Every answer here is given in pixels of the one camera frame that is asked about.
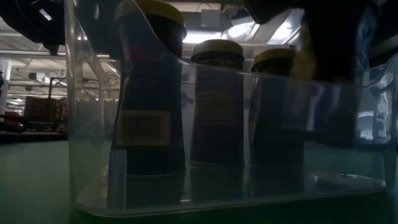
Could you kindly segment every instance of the yellow lid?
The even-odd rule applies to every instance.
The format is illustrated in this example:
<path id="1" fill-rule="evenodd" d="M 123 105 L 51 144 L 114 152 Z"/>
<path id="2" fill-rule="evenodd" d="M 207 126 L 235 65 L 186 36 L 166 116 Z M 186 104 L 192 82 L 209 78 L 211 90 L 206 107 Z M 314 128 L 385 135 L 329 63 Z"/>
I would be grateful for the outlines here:
<path id="1" fill-rule="evenodd" d="M 252 67 L 255 66 L 257 63 L 267 60 L 270 58 L 293 58 L 296 52 L 292 49 L 270 49 L 266 50 L 263 53 L 257 55 L 253 59 Z"/>
<path id="2" fill-rule="evenodd" d="M 243 48 L 231 40 L 206 40 L 202 43 L 196 44 L 192 50 L 192 57 L 196 54 L 209 52 L 209 51 L 222 51 L 236 53 L 243 57 Z"/>
<path id="3" fill-rule="evenodd" d="M 185 26 L 183 14 L 169 3 L 160 0 L 136 0 L 136 3 L 145 15 L 164 16 Z M 133 10 L 133 1 L 124 0 L 116 9 L 115 20 L 118 20 L 121 16 L 129 14 Z"/>

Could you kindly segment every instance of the barcode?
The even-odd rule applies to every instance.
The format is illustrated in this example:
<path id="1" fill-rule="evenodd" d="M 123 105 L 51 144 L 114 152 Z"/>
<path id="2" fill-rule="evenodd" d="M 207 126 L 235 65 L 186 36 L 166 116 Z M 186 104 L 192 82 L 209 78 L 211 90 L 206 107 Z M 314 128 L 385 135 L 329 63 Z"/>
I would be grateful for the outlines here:
<path id="1" fill-rule="evenodd" d="M 170 144 L 170 112 L 122 111 L 118 136 L 123 146 L 167 146 Z"/>

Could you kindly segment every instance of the container lid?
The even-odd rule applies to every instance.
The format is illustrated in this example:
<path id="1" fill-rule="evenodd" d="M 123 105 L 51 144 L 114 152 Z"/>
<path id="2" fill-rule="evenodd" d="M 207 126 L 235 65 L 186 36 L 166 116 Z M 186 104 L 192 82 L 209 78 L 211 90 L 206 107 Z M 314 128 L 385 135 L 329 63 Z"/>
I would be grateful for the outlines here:
<path id="1" fill-rule="evenodd" d="M 156 15 L 169 18 L 185 26 L 184 15 L 174 6 L 160 0 L 136 0 L 145 15 Z M 115 13 L 115 20 L 134 10 L 131 0 L 124 0 Z"/>
<path id="2" fill-rule="evenodd" d="M 295 50 L 293 49 L 270 49 L 266 50 L 263 53 L 257 55 L 253 59 L 252 66 L 255 66 L 257 63 L 268 60 L 271 58 L 293 58 L 296 54 Z"/>
<path id="3" fill-rule="evenodd" d="M 196 44 L 192 50 L 192 57 L 196 54 L 209 52 L 209 51 L 222 51 L 222 52 L 230 52 L 235 53 L 243 57 L 243 48 L 238 43 L 233 42 L 232 40 L 206 40 L 202 43 Z"/>

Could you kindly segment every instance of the green floor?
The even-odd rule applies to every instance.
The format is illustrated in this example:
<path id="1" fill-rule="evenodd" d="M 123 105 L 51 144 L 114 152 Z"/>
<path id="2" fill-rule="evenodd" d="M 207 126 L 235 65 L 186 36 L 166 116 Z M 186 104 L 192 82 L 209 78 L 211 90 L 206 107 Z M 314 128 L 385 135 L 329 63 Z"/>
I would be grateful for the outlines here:
<path id="1" fill-rule="evenodd" d="M 397 223 L 398 188 L 389 193 L 256 207 L 112 219 L 72 210 L 68 143 L 0 146 L 0 223 Z"/>

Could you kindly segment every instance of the clear plastic bin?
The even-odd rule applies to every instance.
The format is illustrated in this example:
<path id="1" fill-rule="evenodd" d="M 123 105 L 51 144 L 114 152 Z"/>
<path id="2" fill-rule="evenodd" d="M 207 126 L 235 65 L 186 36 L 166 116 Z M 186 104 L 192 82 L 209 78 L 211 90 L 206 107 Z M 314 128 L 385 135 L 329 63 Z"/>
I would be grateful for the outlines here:
<path id="1" fill-rule="evenodd" d="M 109 168 L 114 169 L 114 165 L 109 165 L 109 155 L 118 100 L 123 96 L 118 75 L 126 72 L 117 59 L 118 51 L 114 50 L 121 45 L 118 28 L 109 20 L 101 22 L 101 16 L 95 17 L 98 13 L 110 13 L 109 18 L 113 18 L 112 7 L 103 12 L 96 4 L 91 8 L 90 2 L 65 1 L 71 196 L 79 209 L 100 216 L 153 215 L 368 194 L 394 186 L 398 56 L 392 57 L 383 74 L 364 87 L 301 82 L 189 64 L 157 40 L 133 1 L 128 15 L 131 25 L 124 40 L 144 51 L 130 51 L 132 73 L 175 72 L 178 68 L 184 76 L 181 105 L 186 172 L 171 177 L 125 177 L 124 185 L 115 186 L 114 179 L 109 178 Z M 156 60 L 147 67 L 141 62 L 143 56 Z M 303 151 L 293 153 L 302 156 L 299 160 L 293 158 L 301 162 L 288 162 L 292 160 L 292 149 L 276 152 L 269 147 L 264 150 L 271 152 L 270 156 L 277 155 L 278 162 L 258 165 L 249 161 L 249 110 L 245 106 L 244 167 L 203 167 L 190 163 L 197 72 L 240 76 L 245 83 L 266 83 L 271 94 L 267 95 L 269 113 L 265 115 L 276 116 L 266 119 L 273 121 L 273 127 L 279 131 L 290 133 L 283 138 L 304 142 Z M 244 101 L 249 99 L 246 93 Z M 352 112 L 353 100 L 359 105 L 354 121 L 333 117 L 336 111 Z M 357 126 L 353 138 L 338 131 L 352 128 L 349 124 Z"/>

